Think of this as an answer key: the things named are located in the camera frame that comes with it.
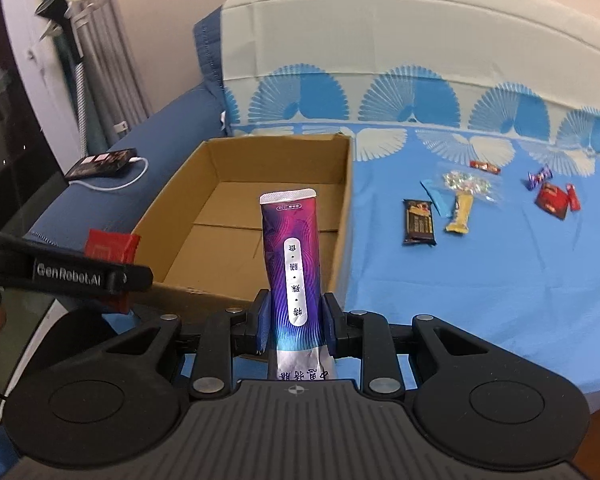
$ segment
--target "clear plastic bag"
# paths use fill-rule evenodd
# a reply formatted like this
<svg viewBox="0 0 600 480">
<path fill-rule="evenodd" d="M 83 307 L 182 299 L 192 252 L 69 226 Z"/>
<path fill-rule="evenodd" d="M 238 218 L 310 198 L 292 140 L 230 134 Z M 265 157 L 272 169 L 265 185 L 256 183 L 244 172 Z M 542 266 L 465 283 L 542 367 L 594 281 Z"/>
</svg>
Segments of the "clear plastic bag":
<svg viewBox="0 0 600 480">
<path fill-rule="evenodd" d="M 502 202 L 502 177 L 460 164 L 439 162 L 434 186 L 453 193 L 468 192 L 486 202 Z"/>
</svg>

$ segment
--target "small red packet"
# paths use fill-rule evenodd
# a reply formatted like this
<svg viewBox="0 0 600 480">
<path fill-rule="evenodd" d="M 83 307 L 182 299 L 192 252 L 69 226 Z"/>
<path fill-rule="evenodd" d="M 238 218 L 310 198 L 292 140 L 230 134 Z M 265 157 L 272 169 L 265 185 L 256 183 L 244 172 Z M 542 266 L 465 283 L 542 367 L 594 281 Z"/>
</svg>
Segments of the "small red packet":
<svg viewBox="0 0 600 480">
<path fill-rule="evenodd" d="M 569 208 L 569 196 L 558 186 L 544 182 L 536 198 L 536 205 L 560 220 L 564 220 Z"/>
<path fill-rule="evenodd" d="M 84 245 L 84 255 L 96 260 L 132 264 L 136 257 L 139 242 L 140 237 L 138 235 L 106 233 L 97 229 L 89 229 L 89 238 Z M 102 301 L 121 314 L 128 314 L 129 312 L 128 294 Z"/>
<path fill-rule="evenodd" d="M 572 211 L 580 211 L 580 200 L 576 195 L 576 187 L 573 184 L 567 184 L 567 195 L 569 196 L 569 207 Z"/>
</svg>

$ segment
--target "gray curtain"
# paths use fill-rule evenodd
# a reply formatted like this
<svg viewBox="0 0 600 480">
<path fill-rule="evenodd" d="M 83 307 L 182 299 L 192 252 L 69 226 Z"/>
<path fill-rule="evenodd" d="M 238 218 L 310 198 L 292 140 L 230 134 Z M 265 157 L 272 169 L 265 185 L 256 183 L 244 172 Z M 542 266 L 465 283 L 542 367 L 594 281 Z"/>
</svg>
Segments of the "gray curtain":
<svg viewBox="0 0 600 480">
<path fill-rule="evenodd" d="M 152 110 L 128 47 L 117 0 L 95 10 L 78 30 L 89 90 L 107 143 L 112 145 Z"/>
</svg>

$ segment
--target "open brown box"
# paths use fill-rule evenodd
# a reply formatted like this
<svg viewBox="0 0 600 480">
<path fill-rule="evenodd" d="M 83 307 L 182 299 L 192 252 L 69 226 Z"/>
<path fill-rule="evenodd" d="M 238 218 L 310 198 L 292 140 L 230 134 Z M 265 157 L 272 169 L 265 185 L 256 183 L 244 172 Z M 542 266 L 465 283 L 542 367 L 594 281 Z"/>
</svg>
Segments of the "open brown box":
<svg viewBox="0 0 600 480">
<path fill-rule="evenodd" d="M 349 275 L 349 137 L 248 136 L 203 142 L 144 214 L 135 263 L 154 286 L 132 301 L 200 322 L 248 306 L 269 288 L 259 197 L 311 187 L 317 193 L 324 292 L 344 300 Z"/>
</svg>

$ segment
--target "braided hose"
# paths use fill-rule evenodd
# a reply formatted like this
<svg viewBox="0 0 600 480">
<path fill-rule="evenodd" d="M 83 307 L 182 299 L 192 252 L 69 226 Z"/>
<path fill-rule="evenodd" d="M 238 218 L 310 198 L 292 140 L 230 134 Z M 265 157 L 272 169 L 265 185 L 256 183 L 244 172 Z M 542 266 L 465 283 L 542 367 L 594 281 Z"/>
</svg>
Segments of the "braided hose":
<svg viewBox="0 0 600 480">
<path fill-rule="evenodd" d="M 78 108 L 78 131 L 80 132 L 80 155 L 87 155 L 87 102 L 84 96 L 84 63 L 75 66 L 75 94 Z"/>
</svg>

